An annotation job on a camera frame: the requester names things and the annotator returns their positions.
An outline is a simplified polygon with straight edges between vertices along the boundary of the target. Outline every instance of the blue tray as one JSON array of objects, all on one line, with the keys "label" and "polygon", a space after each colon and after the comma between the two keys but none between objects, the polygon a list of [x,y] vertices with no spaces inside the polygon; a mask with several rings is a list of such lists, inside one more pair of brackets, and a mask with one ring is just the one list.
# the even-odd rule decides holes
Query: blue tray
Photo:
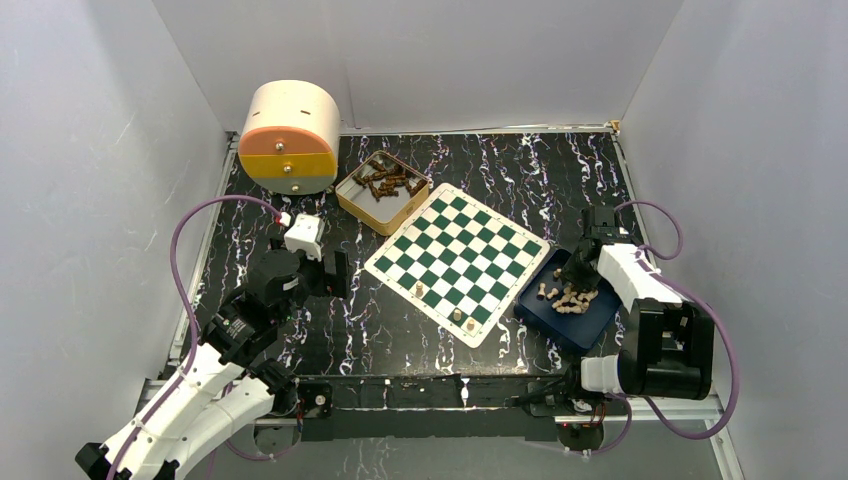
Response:
[{"label": "blue tray", "polygon": [[606,280],[601,280],[598,284],[598,296],[592,300],[589,310],[582,315],[557,313],[551,308],[553,299],[536,298],[539,284],[543,282],[546,291],[553,287],[562,290],[562,282],[554,279],[554,270],[562,268],[570,256],[570,253],[562,249],[551,255],[519,294],[515,304],[515,316],[542,332],[563,350],[582,356],[595,346],[607,325],[615,318],[621,300]]}]

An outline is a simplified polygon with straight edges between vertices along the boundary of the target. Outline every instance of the white square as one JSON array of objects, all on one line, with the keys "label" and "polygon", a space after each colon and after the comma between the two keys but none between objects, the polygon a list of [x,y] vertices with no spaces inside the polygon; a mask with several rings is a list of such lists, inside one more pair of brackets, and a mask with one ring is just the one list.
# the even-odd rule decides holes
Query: white square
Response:
[{"label": "white square", "polygon": [[457,225],[455,223],[451,223],[450,225],[445,227],[445,233],[447,233],[448,235],[450,235],[453,238],[456,238],[456,236],[459,235],[460,232],[462,232],[462,227],[460,227],[459,225]]},{"label": "white square", "polygon": [[533,261],[533,255],[521,251],[518,252],[518,255],[515,256],[515,261],[518,262],[519,265],[528,265],[530,262]]},{"label": "white square", "polygon": [[468,233],[470,233],[471,235],[476,236],[478,233],[480,233],[480,230],[483,230],[483,225],[480,225],[474,220],[471,220],[470,222],[468,222],[468,225],[465,226],[465,229],[468,230]]},{"label": "white square", "polygon": [[513,274],[507,271],[504,271],[504,273],[501,274],[500,278],[498,278],[498,282],[506,287],[512,287],[517,281],[518,279],[515,278]]},{"label": "white square", "polygon": [[392,245],[388,250],[386,250],[385,256],[392,262],[397,262],[397,259],[400,258],[401,254],[403,254],[403,252],[401,252],[396,246]]},{"label": "white square", "polygon": [[453,288],[459,290],[462,293],[468,293],[468,291],[471,290],[471,287],[473,286],[474,282],[465,277],[459,277],[459,280],[457,280],[456,283],[453,284]]},{"label": "white square", "polygon": [[447,218],[448,220],[453,220],[454,218],[456,218],[457,215],[459,215],[459,210],[451,207],[450,205],[445,207],[445,209],[442,211],[442,216]]},{"label": "white square", "polygon": [[433,240],[435,240],[436,237],[438,237],[439,234],[442,233],[442,229],[435,225],[429,225],[427,228],[424,229],[424,233],[429,235],[430,238],[432,238]]},{"label": "white square", "polygon": [[471,241],[468,243],[468,248],[474,250],[477,253],[480,253],[483,251],[484,248],[486,248],[486,242],[480,240],[479,238],[472,238]]},{"label": "white square", "polygon": [[400,277],[402,277],[404,273],[406,273],[406,270],[400,268],[400,265],[397,264],[392,265],[386,271],[386,275],[394,281],[400,280]]},{"label": "white square", "polygon": [[404,237],[408,238],[410,241],[414,242],[418,240],[418,237],[421,236],[421,230],[418,230],[418,227],[411,226],[403,232]]},{"label": "white square", "polygon": [[504,255],[503,253],[499,253],[498,256],[495,257],[493,263],[503,269],[506,269],[506,267],[512,264],[512,259]]},{"label": "white square", "polygon": [[490,312],[493,312],[498,307],[498,303],[500,301],[488,293],[483,297],[483,300],[480,300],[480,306]]},{"label": "white square", "polygon": [[433,243],[430,244],[429,247],[427,247],[427,253],[429,253],[430,255],[432,255],[434,257],[438,257],[444,251],[445,251],[445,246],[442,245],[439,242],[433,242]]},{"label": "white square", "polygon": [[439,212],[437,212],[437,211],[435,211],[431,208],[428,208],[427,210],[424,210],[424,213],[421,214],[421,218],[423,218],[424,220],[427,220],[428,222],[432,222],[432,221],[436,220],[437,218],[439,218]]},{"label": "white square", "polygon": [[509,240],[509,243],[515,245],[520,250],[522,247],[524,247],[524,245],[527,244],[527,239],[524,238],[523,235],[513,235],[512,238]]},{"label": "white square", "polygon": [[451,268],[456,270],[456,273],[463,274],[466,270],[468,270],[470,265],[471,264],[468,263],[468,260],[462,257],[457,257],[456,260],[453,261],[453,264],[451,264]]},{"label": "white square", "polygon": [[486,258],[481,255],[478,255],[476,258],[474,258],[474,260],[471,261],[471,265],[474,265],[475,267],[479,268],[484,272],[487,268],[489,268],[489,265],[491,264],[492,262],[486,260]]},{"label": "white square", "polygon": [[494,217],[490,218],[489,221],[486,222],[486,228],[488,228],[489,230],[491,230],[495,233],[500,232],[502,227],[503,227],[503,224],[501,222],[495,220]]},{"label": "white square", "polygon": [[459,301],[459,305],[457,305],[456,308],[462,310],[462,313],[465,315],[471,315],[474,313],[474,309],[477,308],[477,302],[468,297],[464,297]]},{"label": "white square", "polygon": [[427,271],[427,267],[425,267],[424,265],[421,265],[418,262],[415,262],[409,267],[409,270],[407,270],[407,271],[409,272],[410,275],[415,277],[415,279],[417,280],[417,279],[421,278],[421,275],[424,275],[424,272]]},{"label": "white square", "polygon": [[424,249],[421,248],[417,243],[413,243],[406,249],[406,254],[412,257],[413,260],[418,260],[421,258],[421,254],[424,253]]},{"label": "white square", "polygon": [[433,284],[433,288],[431,289],[434,292],[438,293],[439,296],[444,297],[450,291],[450,283],[442,280],[441,278],[436,280],[436,283]]},{"label": "white square", "polygon": [[462,213],[465,214],[468,218],[474,218],[474,215],[477,215],[480,212],[480,209],[469,203],[468,205],[462,207]]},{"label": "white square", "polygon": [[489,245],[491,245],[492,248],[494,248],[495,250],[497,250],[499,252],[501,250],[503,250],[503,247],[505,247],[506,244],[507,244],[507,241],[504,240],[504,238],[501,237],[500,235],[495,235],[494,238],[489,240]]},{"label": "white square", "polygon": [[430,271],[435,273],[437,277],[441,277],[448,270],[448,266],[438,258],[432,265],[430,265]]},{"label": "white square", "polygon": [[443,317],[453,319],[453,311],[456,309],[456,305],[450,303],[444,298],[439,301],[436,305],[436,312]]},{"label": "white square", "polygon": [[485,291],[489,291],[490,288],[495,284],[495,279],[490,277],[488,273],[484,273],[480,275],[480,278],[477,279],[477,286],[482,288]]},{"label": "white square", "polygon": [[459,255],[465,250],[465,244],[460,242],[459,240],[454,240],[448,245],[448,250]]}]

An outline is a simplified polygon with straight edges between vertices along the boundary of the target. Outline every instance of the pile of chess pieces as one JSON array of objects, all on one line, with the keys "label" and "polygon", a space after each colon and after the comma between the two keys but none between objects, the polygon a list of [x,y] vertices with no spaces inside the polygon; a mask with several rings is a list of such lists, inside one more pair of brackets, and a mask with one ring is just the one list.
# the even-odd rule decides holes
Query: pile of chess pieces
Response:
[{"label": "pile of chess pieces", "polygon": [[[559,278],[561,270],[557,269],[554,272],[554,278]],[[537,298],[552,300],[554,297],[559,295],[559,290],[556,288],[552,289],[550,292],[545,292],[545,284],[539,284],[539,292],[536,294]],[[572,284],[567,284],[565,286],[565,291],[562,292],[562,297],[553,302],[551,304],[551,308],[557,311],[557,313],[576,313],[582,314],[586,313],[589,310],[589,303],[598,296],[597,290],[592,290],[589,292],[578,292]]]},{"label": "pile of chess pieces", "polygon": [[[353,181],[362,187],[370,189],[371,195],[373,195],[378,202],[382,197],[397,197],[399,193],[396,188],[401,185],[406,188],[410,197],[414,197],[416,193],[420,192],[422,188],[427,186],[427,180],[423,179],[418,180],[418,183],[413,186],[410,183],[409,178],[406,177],[406,169],[400,165],[395,165],[391,170],[388,170],[375,160],[371,160],[369,165],[371,165],[376,172],[370,175],[365,175],[364,177],[354,175]],[[374,183],[380,180],[383,180],[383,183],[381,183],[380,186],[375,186]]]}]

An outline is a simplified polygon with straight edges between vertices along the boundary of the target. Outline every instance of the green and white chessboard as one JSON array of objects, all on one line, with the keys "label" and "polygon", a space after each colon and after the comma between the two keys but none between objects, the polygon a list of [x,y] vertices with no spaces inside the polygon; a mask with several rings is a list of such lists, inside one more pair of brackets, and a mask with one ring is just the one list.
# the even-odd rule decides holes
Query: green and white chessboard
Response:
[{"label": "green and white chessboard", "polygon": [[[368,259],[365,270],[473,348],[548,250],[546,241],[442,184]],[[457,309],[461,316],[454,320]]]}]

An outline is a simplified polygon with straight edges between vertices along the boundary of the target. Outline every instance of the tan box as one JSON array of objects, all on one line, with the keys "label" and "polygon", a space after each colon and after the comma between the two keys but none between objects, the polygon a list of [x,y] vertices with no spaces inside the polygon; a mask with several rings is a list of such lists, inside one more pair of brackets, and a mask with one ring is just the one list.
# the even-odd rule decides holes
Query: tan box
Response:
[{"label": "tan box", "polygon": [[[354,180],[354,176],[362,178],[378,172],[378,168],[372,162],[376,162],[377,165],[389,171],[395,165],[400,165],[406,170],[406,178],[409,179],[413,187],[420,181],[425,181],[427,184],[412,197],[410,197],[406,188],[400,185],[395,188],[398,192],[397,197],[382,197],[378,201],[367,185],[362,186]],[[374,187],[379,187],[383,182],[385,182],[385,179],[373,182]],[[336,196],[342,208],[362,220],[380,235],[388,237],[395,233],[404,220],[409,218],[412,212],[424,203],[424,200],[430,195],[430,187],[429,178],[415,171],[397,157],[379,150],[371,154],[362,165],[339,183],[336,187]]]}]

